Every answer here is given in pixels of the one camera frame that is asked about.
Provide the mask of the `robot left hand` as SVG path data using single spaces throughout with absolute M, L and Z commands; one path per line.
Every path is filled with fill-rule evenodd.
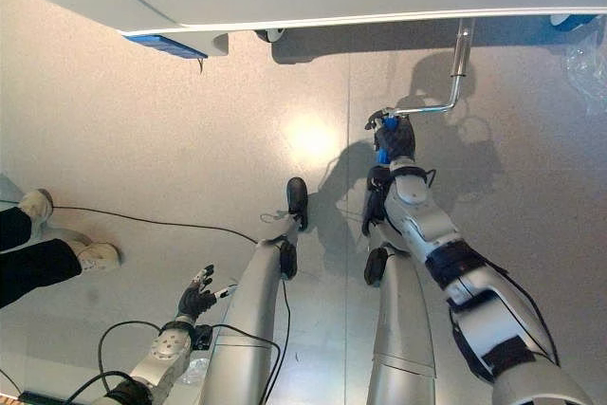
M 200 269 L 192 278 L 190 284 L 186 287 L 178 302 L 176 316 L 189 318 L 192 321 L 223 300 L 232 295 L 237 284 L 227 285 L 217 291 L 209 289 L 212 283 L 214 265 L 210 264 Z

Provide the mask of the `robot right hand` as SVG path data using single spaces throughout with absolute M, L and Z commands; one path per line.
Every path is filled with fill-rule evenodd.
M 376 111 L 367 120 L 365 129 L 374 131 L 378 164 L 388 165 L 400 157 L 414 160 L 415 136 L 408 115 L 392 116 Z

